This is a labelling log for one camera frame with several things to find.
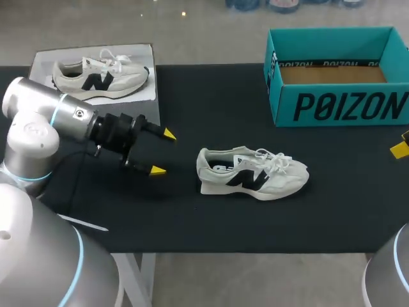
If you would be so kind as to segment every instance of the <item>shoe insole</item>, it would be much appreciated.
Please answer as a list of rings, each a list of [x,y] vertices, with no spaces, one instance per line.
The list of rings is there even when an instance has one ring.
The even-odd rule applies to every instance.
[[[209,166],[217,171],[229,171],[234,167],[233,161],[212,160],[208,162]]]

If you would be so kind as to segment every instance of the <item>teal shoe box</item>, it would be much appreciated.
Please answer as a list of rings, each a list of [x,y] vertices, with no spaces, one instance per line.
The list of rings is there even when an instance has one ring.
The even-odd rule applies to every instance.
[[[264,75],[278,127],[409,123],[409,52],[392,27],[272,29]]]

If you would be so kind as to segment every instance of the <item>sneaker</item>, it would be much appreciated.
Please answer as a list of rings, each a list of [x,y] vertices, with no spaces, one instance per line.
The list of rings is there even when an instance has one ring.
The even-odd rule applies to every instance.
[[[82,58],[82,62],[55,62],[52,82],[57,89],[77,99],[93,97],[117,99],[136,92],[147,80],[149,70],[131,62],[127,56],[114,56],[102,49],[100,59]]]
[[[347,8],[359,8],[364,5],[364,0],[342,0],[342,4]]]
[[[308,181],[307,166],[283,153],[246,147],[216,151],[204,148],[197,158],[202,194],[249,194],[276,200],[300,190]]]
[[[289,14],[300,8],[301,0],[266,0],[266,4],[278,13]]]

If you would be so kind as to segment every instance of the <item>black n logo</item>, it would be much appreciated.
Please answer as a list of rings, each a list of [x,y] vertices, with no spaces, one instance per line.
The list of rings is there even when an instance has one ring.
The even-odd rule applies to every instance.
[[[84,85],[82,85],[82,89],[89,91],[93,85],[98,91],[106,91],[113,80],[114,77],[109,72],[107,73],[103,82],[100,74],[90,74],[85,80]]]
[[[230,185],[232,187],[235,187],[239,184],[243,184],[243,187],[245,189],[253,190],[253,191],[258,191],[261,189],[263,184],[266,183],[268,180],[268,176],[265,171],[262,171],[257,179],[254,180],[254,171],[251,171],[249,169],[244,169],[242,171],[239,171],[236,176],[234,176],[228,183],[227,185]]]

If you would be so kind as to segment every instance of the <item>shoe heel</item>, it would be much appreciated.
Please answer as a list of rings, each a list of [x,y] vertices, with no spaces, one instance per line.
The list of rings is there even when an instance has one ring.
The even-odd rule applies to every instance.
[[[225,195],[233,193],[233,191],[230,191],[230,188],[231,187],[229,187],[228,185],[209,184],[207,182],[202,182],[200,193],[207,195]]]

